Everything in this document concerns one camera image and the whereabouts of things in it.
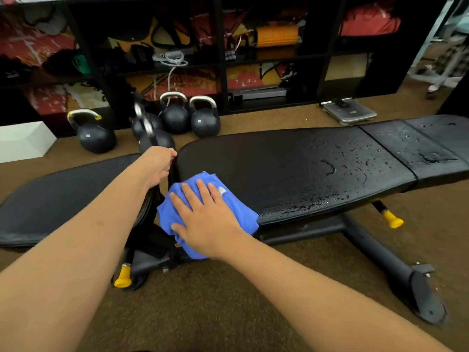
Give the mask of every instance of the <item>weight bench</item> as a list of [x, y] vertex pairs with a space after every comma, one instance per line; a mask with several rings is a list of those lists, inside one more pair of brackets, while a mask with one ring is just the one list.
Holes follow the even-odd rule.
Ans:
[[[429, 323], [446, 309], [425, 275], [384, 248], [347, 214], [378, 198], [469, 177], [469, 119], [434, 115], [346, 128], [275, 130], [206, 138], [183, 147], [169, 184], [216, 173], [259, 214], [255, 237], [275, 245], [341, 232], [389, 277], [393, 292]], [[0, 207], [0, 248], [34, 246], [91, 202], [138, 154], [37, 178]], [[126, 244], [131, 285], [191, 259], [154, 224], [151, 189]]]

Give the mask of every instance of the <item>green object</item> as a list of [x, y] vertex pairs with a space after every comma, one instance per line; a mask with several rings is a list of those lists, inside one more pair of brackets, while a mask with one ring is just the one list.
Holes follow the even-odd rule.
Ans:
[[88, 62], [86, 61], [86, 58], [83, 54], [77, 54], [73, 57], [72, 61], [73, 65], [75, 68], [78, 69], [78, 71], [84, 75], [90, 75], [91, 74], [91, 69], [90, 66], [88, 65]]

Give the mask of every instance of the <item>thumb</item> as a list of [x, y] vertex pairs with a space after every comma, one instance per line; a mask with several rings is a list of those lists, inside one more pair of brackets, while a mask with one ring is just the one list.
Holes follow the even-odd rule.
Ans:
[[182, 237], [184, 241], [186, 241], [187, 238], [187, 228], [184, 225], [181, 225], [179, 223], [173, 223], [171, 225], [171, 229], [176, 232], [179, 236]]

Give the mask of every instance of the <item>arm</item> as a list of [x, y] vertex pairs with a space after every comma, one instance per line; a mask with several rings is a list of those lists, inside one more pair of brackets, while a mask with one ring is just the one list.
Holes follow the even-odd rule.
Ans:
[[173, 230], [194, 249], [241, 272], [318, 352], [448, 352], [437, 340], [366, 296], [245, 234], [216, 188], [197, 182], [203, 203], [183, 185], [192, 211], [171, 195], [185, 226]]
[[173, 149], [152, 147], [85, 209], [0, 274], [0, 351], [74, 351]]

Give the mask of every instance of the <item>microfiber cloth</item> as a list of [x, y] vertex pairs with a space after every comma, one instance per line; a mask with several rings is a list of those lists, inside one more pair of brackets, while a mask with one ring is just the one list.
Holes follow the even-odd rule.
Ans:
[[[231, 209], [244, 232], [252, 235], [255, 231], [257, 231], [257, 229], [259, 228], [259, 225], [257, 224], [258, 214], [252, 211], [246, 205], [244, 205], [241, 201], [239, 201], [238, 198], [233, 195], [233, 193], [225, 186], [225, 184], [220, 181], [220, 179], [218, 179], [215, 174], [208, 174], [207, 172], [202, 172], [185, 181], [185, 183], [190, 186], [192, 191], [194, 191], [197, 197], [202, 201], [199, 188], [196, 184], [197, 179], [202, 179], [205, 185], [207, 185], [208, 183], [212, 183], [213, 185], [215, 185], [215, 187], [220, 192], [223, 201], [225, 201], [225, 203]], [[168, 195], [166, 195], [165, 200], [160, 206], [158, 206], [158, 214], [160, 215], [161, 228], [168, 235], [174, 236], [176, 242], [178, 242], [183, 247], [189, 257], [191, 257], [192, 259], [202, 260], [207, 258], [203, 254], [200, 254], [190, 248], [187, 243], [185, 243], [184, 240], [171, 229], [171, 225], [173, 223], [180, 223], [181, 225], [184, 224], [181, 217], [179, 216], [179, 213], [174, 208], [173, 202], [169, 198], [169, 194], [172, 192], [176, 193], [176, 195], [178, 195], [188, 207], [191, 207], [181, 189], [181, 183], [174, 183], [173, 185], [171, 185], [171, 188], [169, 188]]]

